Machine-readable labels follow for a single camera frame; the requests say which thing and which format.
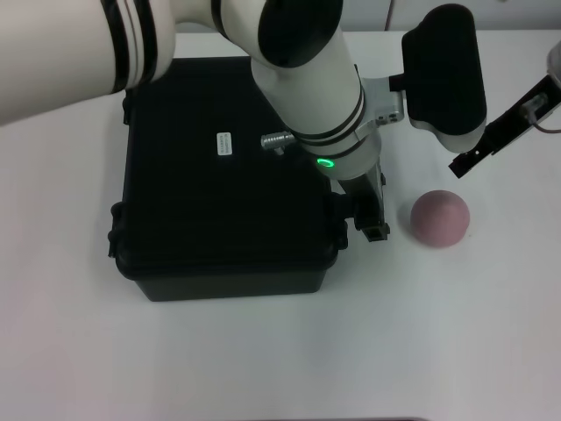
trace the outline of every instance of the green indicator ring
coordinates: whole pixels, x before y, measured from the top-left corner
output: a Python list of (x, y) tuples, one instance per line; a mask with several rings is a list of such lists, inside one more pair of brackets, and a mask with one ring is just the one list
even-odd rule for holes
[(326, 167), (326, 168), (333, 168), (335, 167), (335, 162), (330, 161), (330, 160), (325, 160), (323, 158), (320, 158), (317, 160), (317, 164), (321, 165), (322, 167)]

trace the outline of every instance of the sticker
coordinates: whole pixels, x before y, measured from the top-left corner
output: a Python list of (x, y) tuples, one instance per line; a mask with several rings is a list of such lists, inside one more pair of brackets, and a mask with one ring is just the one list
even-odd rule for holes
[(232, 155), (231, 149), (231, 133), (218, 133), (217, 134), (218, 155), (227, 156)]

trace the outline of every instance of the silver bolt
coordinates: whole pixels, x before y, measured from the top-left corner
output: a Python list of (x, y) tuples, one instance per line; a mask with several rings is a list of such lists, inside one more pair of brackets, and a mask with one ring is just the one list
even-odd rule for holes
[(296, 138), (289, 132), (267, 134), (266, 136), (261, 137), (261, 147), (263, 147), (266, 151), (271, 149), (282, 149), (284, 146), (291, 145), (295, 142)]

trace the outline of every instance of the pink ball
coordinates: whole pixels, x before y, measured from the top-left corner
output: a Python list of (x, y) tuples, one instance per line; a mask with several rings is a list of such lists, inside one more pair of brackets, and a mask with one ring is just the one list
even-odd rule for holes
[(411, 211), (411, 230), (423, 244), (450, 247), (459, 243), (470, 225), (470, 210), (450, 191), (431, 191), (419, 198)]

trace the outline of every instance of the black case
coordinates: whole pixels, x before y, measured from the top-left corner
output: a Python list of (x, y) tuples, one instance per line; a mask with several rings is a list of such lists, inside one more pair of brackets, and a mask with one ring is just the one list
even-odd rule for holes
[[(319, 290), (346, 224), (329, 181), (298, 146), (265, 152), (284, 127), (247, 58), (175, 61), (124, 100), (130, 126), (110, 256), (152, 301)], [(217, 134), (231, 133), (220, 156)]]

